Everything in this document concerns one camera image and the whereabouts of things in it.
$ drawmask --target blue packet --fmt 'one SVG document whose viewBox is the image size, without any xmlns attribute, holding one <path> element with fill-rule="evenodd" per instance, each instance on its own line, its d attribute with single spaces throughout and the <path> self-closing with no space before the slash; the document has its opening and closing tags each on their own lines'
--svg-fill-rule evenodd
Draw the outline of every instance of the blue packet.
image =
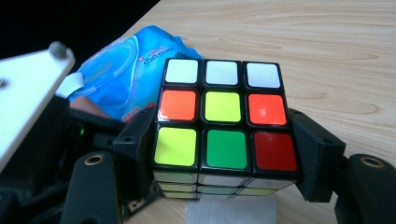
<svg viewBox="0 0 396 224">
<path fill-rule="evenodd" d="M 145 27 L 85 62 L 77 70 L 84 87 L 68 99 L 88 97 L 111 118 L 129 122 L 140 110 L 155 106 L 167 58 L 202 59 L 180 37 Z"/>
</svg>

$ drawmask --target cube front face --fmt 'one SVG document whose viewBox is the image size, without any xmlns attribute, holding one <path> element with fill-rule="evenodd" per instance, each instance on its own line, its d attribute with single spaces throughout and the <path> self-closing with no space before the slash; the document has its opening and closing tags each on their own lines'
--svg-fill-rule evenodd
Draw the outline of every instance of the cube front face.
<svg viewBox="0 0 396 224">
<path fill-rule="evenodd" d="M 168 59 L 153 149 L 165 197 L 262 197 L 299 176 L 276 63 Z"/>
</svg>

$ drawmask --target wooden table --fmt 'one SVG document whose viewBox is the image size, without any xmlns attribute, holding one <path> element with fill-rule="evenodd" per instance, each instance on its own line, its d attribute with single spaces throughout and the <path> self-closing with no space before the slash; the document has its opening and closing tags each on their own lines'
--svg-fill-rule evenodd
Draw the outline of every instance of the wooden table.
<svg viewBox="0 0 396 224">
<path fill-rule="evenodd" d="M 289 107 L 346 142 L 346 156 L 396 166 L 394 0 L 162 0 L 125 35 L 151 24 L 205 58 L 279 63 Z M 278 223 L 336 223 L 335 194 L 307 203 L 291 186 L 276 199 Z M 160 199 L 129 223 L 184 223 L 186 204 Z"/>
</svg>

